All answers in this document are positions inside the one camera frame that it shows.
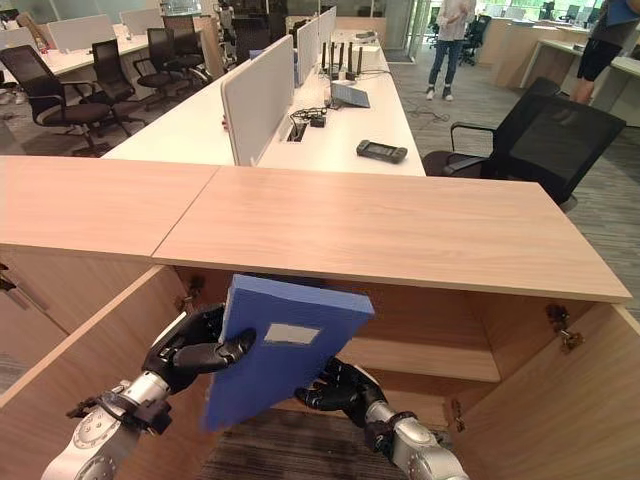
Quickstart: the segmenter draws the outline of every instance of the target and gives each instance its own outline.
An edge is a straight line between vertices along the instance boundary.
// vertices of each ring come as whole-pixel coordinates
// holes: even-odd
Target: desk divider
[[[298,30],[298,84],[300,86],[318,61],[318,25],[318,19],[314,18]]]
[[[131,35],[146,35],[148,28],[164,28],[160,11],[157,8],[120,12],[120,19],[127,26]]]
[[[36,42],[27,27],[15,30],[0,30],[0,50],[21,45],[31,45],[34,50],[38,50]]]
[[[108,15],[61,20],[48,24],[58,50],[82,50],[116,38]]]
[[[255,166],[293,102],[293,37],[227,74],[220,85],[236,165]]]
[[[322,48],[323,43],[331,42],[331,34],[336,28],[336,7],[324,12],[319,17],[319,45]]]

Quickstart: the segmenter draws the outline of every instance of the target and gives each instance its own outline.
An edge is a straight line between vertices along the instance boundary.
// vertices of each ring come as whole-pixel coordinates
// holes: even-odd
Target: white label on folder
[[[272,323],[264,340],[271,343],[309,345],[318,333],[320,333],[320,330],[315,328],[287,325],[285,323]]]

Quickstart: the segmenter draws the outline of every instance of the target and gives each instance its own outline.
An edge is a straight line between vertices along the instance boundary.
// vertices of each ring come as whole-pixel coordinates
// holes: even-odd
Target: person's leg
[[[451,93],[451,84],[453,83],[453,77],[456,74],[458,68],[458,59],[460,52],[462,51],[463,40],[454,40],[449,46],[449,62],[447,65],[447,76],[444,79],[444,90],[442,91],[442,97],[447,101],[453,100],[453,94]]]
[[[591,100],[593,94],[593,87],[595,83],[587,80],[586,78],[579,78],[573,91],[571,92],[570,99],[576,103],[582,103],[587,105]]]
[[[440,73],[440,68],[442,68],[442,62],[444,62],[444,56],[447,53],[449,42],[445,42],[442,40],[438,40],[436,42],[436,58],[433,61],[433,66],[431,67],[431,73],[429,73],[429,85],[427,87],[427,99],[433,99],[433,92],[435,91],[436,80],[438,80],[438,74]]]

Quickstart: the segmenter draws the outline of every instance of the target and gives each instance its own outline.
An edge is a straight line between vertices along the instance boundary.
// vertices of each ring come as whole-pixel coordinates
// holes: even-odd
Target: person
[[[475,0],[444,0],[440,7],[440,13],[436,23],[440,27],[438,41],[436,42],[436,58],[429,74],[429,86],[427,87],[427,100],[433,100],[436,90],[436,80],[442,67],[444,56],[449,55],[447,76],[444,79],[442,98],[448,102],[453,101],[451,84],[456,74],[458,57],[462,51],[464,32],[468,22],[473,20],[476,9]]]
[[[578,68],[578,83],[571,92],[571,100],[588,104],[593,94],[596,78],[618,56],[627,38],[633,33],[640,22],[640,15],[631,20],[615,25],[609,23],[609,5],[613,2],[625,2],[633,13],[640,13],[638,2],[627,0],[605,0],[600,9],[600,18],[596,22],[580,60]]]

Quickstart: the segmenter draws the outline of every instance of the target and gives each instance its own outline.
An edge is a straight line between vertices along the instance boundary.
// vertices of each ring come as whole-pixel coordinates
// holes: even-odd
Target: open cabinet door
[[[62,341],[0,397],[0,478],[38,479],[69,443],[79,401],[133,380],[152,342],[178,315],[184,289],[170,267],[154,266]],[[209,378],[170,397],[173,423],[162,436],[143,435],[118,478],[189,479],[214,447],[202,432]]]
[[[469,412],[453,443],[472,480],[640,478],[640,328],[596,305]]]

